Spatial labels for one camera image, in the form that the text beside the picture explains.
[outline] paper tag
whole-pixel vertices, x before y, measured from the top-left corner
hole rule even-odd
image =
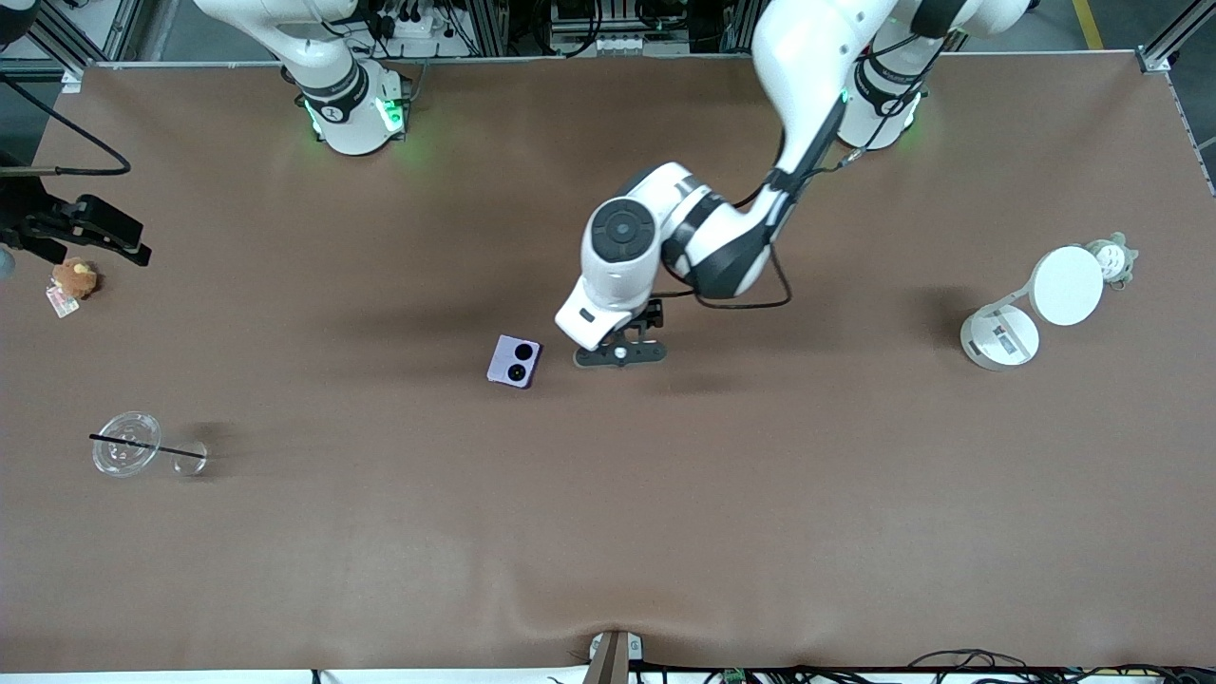
[[[75,297],[68,297],[63,290],[51,282],[51,286],[46,288],[46,298],[51,301],[51,305],[55,307],[55,313],[63,318],[72,312],[80,308],[80,302],[75,301]]]

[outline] plush toy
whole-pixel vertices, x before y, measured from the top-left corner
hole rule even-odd
[[[51,270],[55,285],[68,297],[84,299],[97,288],[97,274],[84,259],[71,258]]]
[[[1127,247],[1127,237],[1122,232],[1113,232],[1110,240],[1094,240],[1085,248],[1098,259],[1102,280],[1111,287],[1122,290],[1132,281],[1132,262],[1139,256],[1139,250]]]

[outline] gray floor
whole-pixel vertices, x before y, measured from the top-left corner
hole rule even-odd
[[[243,33],[203,15],[192,0],[164,0],[168,30],[141,54],[174,62],[269,61],[270,56]],[[1177,16],[1187,0],[1088,0],[1102,43],[1108,49],[1133,49],[1147,43]],[[1008,32],[972,38],[967,51],[1035,52],[1085,50],[1086,40],[1073,0],[1042,0]],[[1170,74],[1195,140],[1216,136],[1216,21],[1190,39]],[[34,85],[54,99],[54,86]],[[29,157],[45,127],[45,117],[15,96],[0,91],[0,145]],[[1216,168],[1216,142],[1204,152]]]

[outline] black straw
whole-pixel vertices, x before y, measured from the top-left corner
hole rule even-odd
[[[90,434],[89,439],[96,439],[97,442],[109,442],[112,444],[126,444],[128,447],[139,447],[141,449],[159,449],[167,454],[178,454],[179,456],[190,456],[192,459],[206,460],[207,456],[202,454],[192,454],[190,452],[182,452],[181,449],[170,449],[169,447],[157,447],[156,444],[148,444],[146,442],[131,442],[130,439],[118,439],[117,437],[106,437],[105,434]]]

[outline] clear glass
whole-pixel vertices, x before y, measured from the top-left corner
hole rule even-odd
[[[125,443],[92,443],[92,462],[97,470],[111,477],[130,477],[145,470],[157,454],[164,452],[173,459],[173,470],[178,475],[198,475],[207,465],[207,447],[196,441],[162,445],[164,434],[156,417],[141,411],[126,411],[111,419],[97,434],[120,439]]]

